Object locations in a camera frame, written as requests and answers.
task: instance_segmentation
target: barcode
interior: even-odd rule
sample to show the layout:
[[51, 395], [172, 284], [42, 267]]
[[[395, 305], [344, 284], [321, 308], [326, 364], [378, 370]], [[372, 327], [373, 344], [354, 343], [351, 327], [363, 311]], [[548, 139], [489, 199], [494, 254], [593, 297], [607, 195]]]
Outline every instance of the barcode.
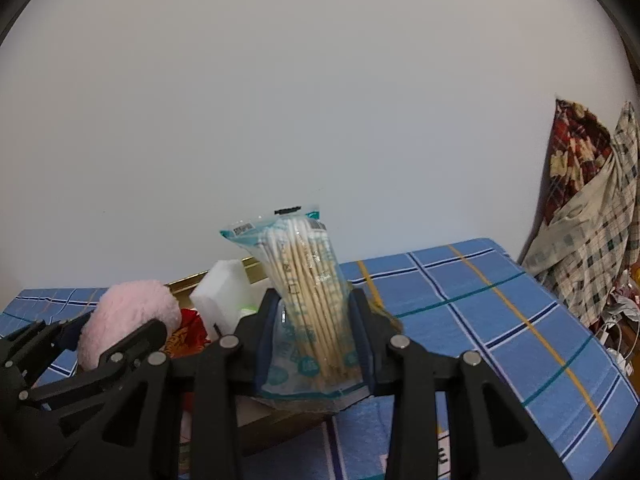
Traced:
[[253, 228], [254, 228], [254, 225], [251, 222], [248, 222], [246, 224], [242, 224], [242, 225], [239, 225], [238, 227], [234, 228], [234, 234], [236, 236], [240, 236], [242, 233], [250, 231]]
[[321, 231], [326, 231], [326, 227], [321, 221], [314, 220], [313, 218], [309, 219], [309, 227], [312, 229], [320, 229]]

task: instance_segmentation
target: green stripe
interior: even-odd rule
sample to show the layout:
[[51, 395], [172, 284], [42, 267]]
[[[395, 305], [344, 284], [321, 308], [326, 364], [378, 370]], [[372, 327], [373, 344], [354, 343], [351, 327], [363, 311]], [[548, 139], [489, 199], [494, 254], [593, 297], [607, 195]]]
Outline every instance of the green stripe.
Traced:
[[494, 288], [496, 286], [502, 285], [503, 283], [507, 283], [507, 282], [510, 282], [511, 280], [515, 280], [517, 277], [522, 276], [523, 274], [526, 274], [526, 273], [524, 271], [519, 272], [519, 273], [515, 274], [514, 276], [511, 276], [510, 278], [507, 278], [506, 280], [501, 280], [500, 282], [495, 282], [493, 285], [484, 286], [483, 288], [479, 288], [478, 290], [474, 290], [473, 292], [468, 292], [466, 294], [462, 294], [460, 296], [456, 296], [455, 298], [451, 298], [450, 300], [444, 300], [444, 301], [441, 301], [439, 303], [434, 303], [434, 304], [429, 305], [429, 306], [424, 306], [424, 307], [421, 307], [421, 308], [416, 308], [415, 310], [410, 310], [409, 312], [403, 312], [402, 314], [397, 314], [396, 317], [412, 316], [413, 314], [419, 314], [420, 312], [426, 312], [427, 310], [431, 310], [432, 308], [443, 306], [444, 304], [447, 304], [447, 303], [453, 303], [455, 301], [464, 300], [465, 298], [468, 298], [469, 296], [472, 296], [474, 294], [479, 294], [480, 292], [484, 292], [486, 290], [489, 290], [490, 288]]
[[544, 392], [549, 386], [551, 386], [551, 384], [559, 377], [561, 376], [564, 371], [571, 366], [571, 363], [573, 363], [576, 358], [578, 357], [578, 355], [580, 355], [580, 353], [587, 348], [587, 345], [589, 343], [589, 341], [591, 341], [591, 339], [593, 339], [593, 336], [590, 335], [584, 343], [582, 343], [582, 345], [580, 346], [580, 348], [577, 349], [577, 351], [575, 352], [574, 355], [571, 356], [571, 358], [564, 363], [564, 365], [562, 365], [561, 368], [558, 369], [558, 371], [553, 374], [551, 377], [549, 377], [548, 381], [546, 383], [544, 383], [542, 386], [540, 386], [535, 392], [533, 392], [523, 403], [523, 406], [528, 406], [531, 402], [533, 402], [542, 392]]

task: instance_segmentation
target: beige checkered cloth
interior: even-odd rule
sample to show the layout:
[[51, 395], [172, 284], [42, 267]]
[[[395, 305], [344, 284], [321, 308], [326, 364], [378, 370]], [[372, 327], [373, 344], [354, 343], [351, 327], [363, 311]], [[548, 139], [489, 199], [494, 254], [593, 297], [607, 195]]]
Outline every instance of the beige checkered cloth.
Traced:
[[522, 263], [589, 326], [600, 317], [614, 280], [638, 260], [638, 122], [622, 108], [612, 154], [600, 172], [540, 226]]

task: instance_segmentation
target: cotton swab package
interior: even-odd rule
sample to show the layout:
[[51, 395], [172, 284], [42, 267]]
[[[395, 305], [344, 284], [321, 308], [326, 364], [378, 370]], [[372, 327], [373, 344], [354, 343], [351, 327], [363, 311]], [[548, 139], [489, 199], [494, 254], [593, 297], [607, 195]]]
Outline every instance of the cotton swab package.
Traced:
[[365, 397], [347, 313], [349, 287], [317, 210], [220, 231], [258, 259], [282, 301], [263, 396], [288, 408], [338, 411]]

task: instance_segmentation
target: yellow stripe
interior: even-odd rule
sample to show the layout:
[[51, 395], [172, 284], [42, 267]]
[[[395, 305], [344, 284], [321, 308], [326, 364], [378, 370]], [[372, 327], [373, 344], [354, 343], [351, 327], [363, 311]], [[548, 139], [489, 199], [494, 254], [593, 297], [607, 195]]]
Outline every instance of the yellow stripe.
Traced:
[[[492, 283], [486, 278], [486, 276], [482, 272], [480, 272], [480, 270], [474, 264], [472, 264], [469, 260], [467, 260], [459, 250], [457, 250], [454, 246], [451, 246], [451, 245], [449, 246], [449, 248], [456, 254], [457, 257], [459, 257], [463, 262], [465, 262], [473, 270], [473, 272], [475, 272], [480, 277], [480, 279], [483, 282], [485, 282], [487, 285], [492, 285]], [[498, 297], [500, 297], [500, 299], [504, 302], [504, 304], [507, 307], [509, 307], [509, 309], [518, 317], [518, 319], [521, 322], [523, 322], [524, 325], [526, 325], [529, 331], [539, 339], [539, 341], [547, 349], [547, 351], [553, 356], [556, 362], [558, 362], [558, 364], [561, 367], [564, 367], [564, 365], [566, 364], [565, 360], [562, 359], [558, 354], [558, 352], [556, 352], [556, 350], [549, 344], [549, 342], [544, 337], [542, 337], [542, 334], [538, 332], [538, 330], [536, 330], [536, 328], [529, 322], [529, 319], [527, 319], [522, 315], [522, 313], [517, 309], [517, 307], [507, 299], [507, 297], [500, 291], [499, 288], [493, 287], [491, 290], [494, 291], [498, 295]], [[596, 422], [600, 427], [600, 431], [602, 431], [604, 440], [607, 442], [607, 447], [609, 447], [609, 451], [611, 451], [613, 449], [613, 442], [611, 441], [611, 437], [609, 436], [609, 431], [607, 431], [607, 427], [604, 424], [604, 420], [602, 420], [602, 417], [600, 416], [600, 412], [598, 411], [596, 405], [591, 400], [589, 393], [587, 392], [587, 390], [584, 389], [584, 386], [582, 386], [578, 377], [575, 376], [575, 374], [571, 371], [569, 367], [565, 368], [564, 372], [569, 376], [569, 378], [575, 384], [575, 387], [578, 389], [580, 394], [584, 397], [584, 400], [587, 403], [587, 406], [591, 410], [591, 413], [593, 413], [593, 416], [596, 418]]]
[[[380, 293], [376, 288], [376, 284], [373, 283], [373, 279], [369, 274], [369, 271], [367, 270], [367, 266], [364, 264], [362, 260], [358, 260], [356, 263], [358, 264], [358, 267], [360, 267], [360, 273], [362, 274], [362, 277], [367, 282], [367, 285], [369, 285], [369, 290], [371, 291], [373, 300], [380, 306], [380, 308], [385, 308], [385, 304], [382, 303], [382, 298], [380, 298]], [[440, 423], [438, 423], [438, 435], [441, 433], [442, 433], [442, 428], [440, 427]]]

